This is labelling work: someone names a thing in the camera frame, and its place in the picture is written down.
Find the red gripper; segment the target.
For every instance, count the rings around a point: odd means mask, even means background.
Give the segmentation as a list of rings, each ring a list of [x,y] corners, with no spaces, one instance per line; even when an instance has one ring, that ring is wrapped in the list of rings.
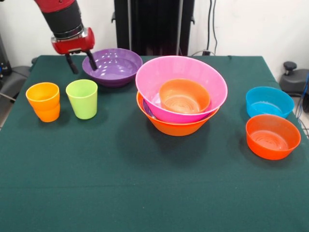
[[[92,70],[96,71],[98,69],[93,54],[90,51],[95,45],[95,36],[90,27],[84,28],[77,36],[65,40],[60,40],[52,36],[51,43],[58,54],[65,55],[67,63],[74,74],[78,74],[79,71],[71,59],[71,53],[86,53]]]

